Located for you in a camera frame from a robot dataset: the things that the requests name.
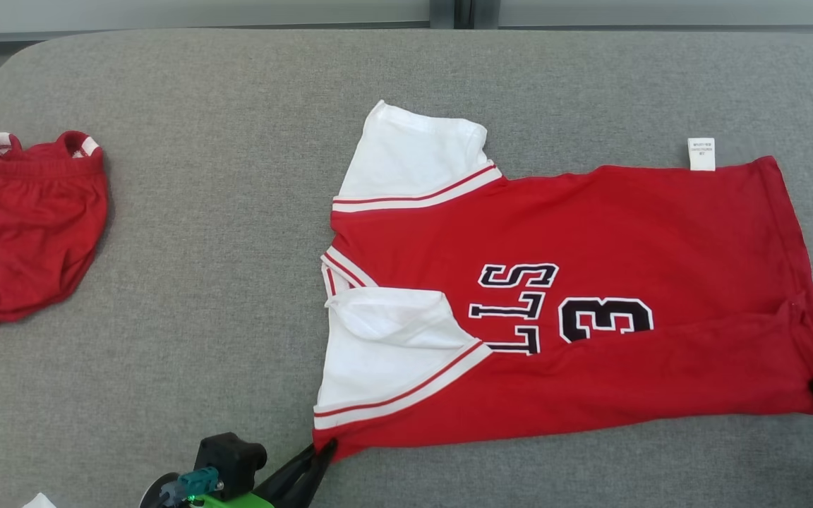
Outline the red shorts with white stripe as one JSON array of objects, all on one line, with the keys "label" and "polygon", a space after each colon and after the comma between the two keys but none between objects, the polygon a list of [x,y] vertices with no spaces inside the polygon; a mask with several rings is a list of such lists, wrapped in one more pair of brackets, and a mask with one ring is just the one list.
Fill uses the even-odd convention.
[{"label": "red shorts with white stripe", "polygon": [[68,130],[23,147],[0,133],[0,324],[67,299],[95,259],[109,215],[104,150]]}]

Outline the red and white jersey shirt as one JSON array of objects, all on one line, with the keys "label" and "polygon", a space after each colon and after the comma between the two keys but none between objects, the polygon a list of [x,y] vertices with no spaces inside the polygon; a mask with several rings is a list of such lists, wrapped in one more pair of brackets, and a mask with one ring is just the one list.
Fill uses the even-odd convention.
[{"label": "red and white jersey shirt", "polygon": [[313,407],[335,459],[813,414],[813,278],[777,161],[510,179],[380,101],[332,201]]}]

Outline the grey partition post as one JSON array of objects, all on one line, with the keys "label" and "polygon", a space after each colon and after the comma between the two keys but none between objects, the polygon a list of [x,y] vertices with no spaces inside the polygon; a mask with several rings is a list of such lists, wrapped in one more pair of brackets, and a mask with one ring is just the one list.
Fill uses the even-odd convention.
[{"label": "grey partition post", "polygon": [[429,23],[433,29],[497,30],[501,0],[430,0]]}]

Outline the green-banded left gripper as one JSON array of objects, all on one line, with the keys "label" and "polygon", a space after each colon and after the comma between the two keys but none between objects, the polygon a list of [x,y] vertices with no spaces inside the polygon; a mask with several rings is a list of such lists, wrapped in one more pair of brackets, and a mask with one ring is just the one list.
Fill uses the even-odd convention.
[{"label": "green-banded left gripper", "polygon": [[214,492],[191,498],[191,508],[310,508],[336,451],[336,440],[321,450],[310,444],[259,483],[255,494],[224,500]]}]

